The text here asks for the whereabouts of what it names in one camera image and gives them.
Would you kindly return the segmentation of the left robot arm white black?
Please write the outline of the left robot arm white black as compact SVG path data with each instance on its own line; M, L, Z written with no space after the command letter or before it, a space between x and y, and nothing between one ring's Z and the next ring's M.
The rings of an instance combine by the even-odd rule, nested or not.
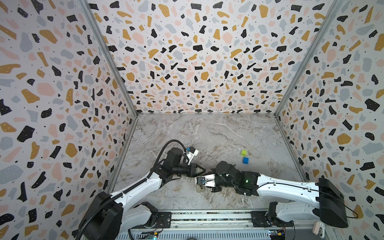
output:
M153 228L158 225L158 209L148 202L140 203L147 195L173 181L175 176L194 178L205 169L192 163L199 151L194 147L171 148L163 160L157 158L151 170L132 185L108 194L99 193L92 201L79 224L77 240L114 240L137 226Z

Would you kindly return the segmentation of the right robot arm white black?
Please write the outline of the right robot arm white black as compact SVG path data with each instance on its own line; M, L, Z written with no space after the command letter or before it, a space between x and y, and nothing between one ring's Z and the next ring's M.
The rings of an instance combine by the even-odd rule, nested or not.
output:
M317 182L292 182L268 177L256 172L239 171L234 165L221 161L212 169L212 192L233 188L239 195L268 196L290 200L292 204L312 207L312 213L332 227L349 226L344 195L328 179Z

